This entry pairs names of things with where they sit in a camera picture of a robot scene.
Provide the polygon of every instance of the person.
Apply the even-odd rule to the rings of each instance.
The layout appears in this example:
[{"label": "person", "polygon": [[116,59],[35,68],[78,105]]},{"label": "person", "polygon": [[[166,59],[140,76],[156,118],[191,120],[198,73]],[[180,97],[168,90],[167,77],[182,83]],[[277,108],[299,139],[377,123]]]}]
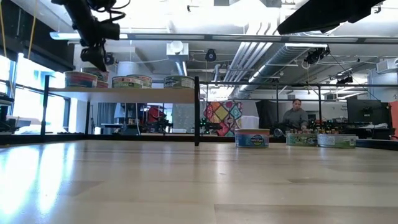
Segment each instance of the person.
[{"label": "person", "polygon": [[286,111],[283,123],[291,128],[305,130],[308,126],[308,114],[301,109],[301,100],[294,99],[292,106],[292,109]]}]

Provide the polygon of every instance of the computer screen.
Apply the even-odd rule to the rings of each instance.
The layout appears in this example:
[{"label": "computer screen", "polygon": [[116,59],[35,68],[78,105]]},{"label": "computer screen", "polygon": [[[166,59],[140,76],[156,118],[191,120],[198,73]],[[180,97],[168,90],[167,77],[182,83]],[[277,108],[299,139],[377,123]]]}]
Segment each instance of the computer screen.
[{"label": "computer screen", "polygon": [[379,100],[347,100],[348,122],[361,123],[372,122],[372,124],[391,123],[391,114],[387,103]]}]

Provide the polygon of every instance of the shelf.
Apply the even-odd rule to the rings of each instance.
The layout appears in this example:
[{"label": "shelf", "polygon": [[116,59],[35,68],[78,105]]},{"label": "shelf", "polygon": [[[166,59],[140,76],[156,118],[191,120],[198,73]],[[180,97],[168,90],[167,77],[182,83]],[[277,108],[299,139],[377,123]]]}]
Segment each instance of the shelf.
[{"label": "shelf", "polygon": [[193,89],[50,88],[50,93],[98,103],[194,103]]}]

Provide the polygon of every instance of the gray shirt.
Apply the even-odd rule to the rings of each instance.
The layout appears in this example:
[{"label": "gray shirt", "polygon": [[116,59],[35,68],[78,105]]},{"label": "gray shirt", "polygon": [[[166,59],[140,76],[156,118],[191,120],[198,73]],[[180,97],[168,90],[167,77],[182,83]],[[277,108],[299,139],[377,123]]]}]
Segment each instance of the gray shirt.
[{"label": "gray shirt", "polygon": [[297,111],[290,109],[286,111],[284,115],[284,123],[287,123],[295,128],[301,128],[302,126],[308,126],[308,114],[303,109]]}]

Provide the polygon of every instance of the blue container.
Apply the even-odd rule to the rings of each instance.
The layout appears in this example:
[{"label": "blue container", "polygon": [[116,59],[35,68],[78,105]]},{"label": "blue container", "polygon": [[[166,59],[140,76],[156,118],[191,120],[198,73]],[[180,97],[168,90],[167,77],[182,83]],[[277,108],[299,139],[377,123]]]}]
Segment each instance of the blue container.
[{"label": "blue container", "polygon": [[269,129],[237,129],[235,143],[237,147],[268,148]]}]

